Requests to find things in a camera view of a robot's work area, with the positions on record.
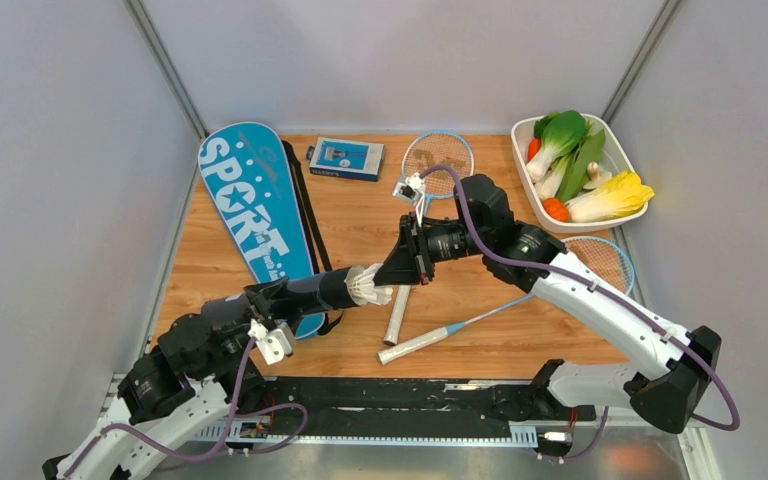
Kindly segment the white shuttlecock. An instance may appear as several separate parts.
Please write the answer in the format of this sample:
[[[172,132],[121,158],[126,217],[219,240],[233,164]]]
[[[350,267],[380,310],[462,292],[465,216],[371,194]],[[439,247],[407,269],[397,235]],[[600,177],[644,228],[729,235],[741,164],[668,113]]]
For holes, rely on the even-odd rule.
[[[344,283],[356,306],[387,305],[391,302],[393,287],[377,286],[374,282],[375,274],[381,266],[382,263],[376,263],[368,267],[354,265],[349,268]]]

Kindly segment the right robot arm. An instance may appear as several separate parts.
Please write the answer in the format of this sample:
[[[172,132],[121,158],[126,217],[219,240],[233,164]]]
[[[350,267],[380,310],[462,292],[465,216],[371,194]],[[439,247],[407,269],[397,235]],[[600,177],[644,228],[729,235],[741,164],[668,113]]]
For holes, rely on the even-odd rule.
[[[679,434],[709,385],[739,425],[733,399],[716,375],[721,337],[708,327],[673,323],[635,302],[584,264],[561,240],[514,219],[506,192],[483,174],[456,180],[455,220],[400,219],[397,243],[374,276],[379,286],[426,285],[443,261],[480,255],[492,275],[572,315],[622,352],[621,365],[550,360],[530,392],[533,410],[555,418],[568,407],[627,408]]]

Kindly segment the black shuttlecock tube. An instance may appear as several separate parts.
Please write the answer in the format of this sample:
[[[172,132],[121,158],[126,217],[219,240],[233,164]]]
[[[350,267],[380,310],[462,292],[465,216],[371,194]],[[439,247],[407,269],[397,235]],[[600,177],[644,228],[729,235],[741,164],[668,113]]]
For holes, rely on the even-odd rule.
[[[359,306],[349,292],[349,280],[355,280],[365,268],[355,265],[313,276],[282,282],[272,299],[270,312],[280,318],[343,310]]]

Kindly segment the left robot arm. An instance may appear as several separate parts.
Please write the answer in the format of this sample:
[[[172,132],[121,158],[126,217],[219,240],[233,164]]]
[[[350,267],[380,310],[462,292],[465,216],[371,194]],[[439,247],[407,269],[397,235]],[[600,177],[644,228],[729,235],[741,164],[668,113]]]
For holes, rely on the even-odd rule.
[[[272,413],[251,354],[289,356],[295,330],[321,306],[309,279],[254,285],[179,317],[119,381],[107,412],[67,455],[46,460],[47,479],[144,479],[168,458],[199,463],[228,452],[235,417]]]

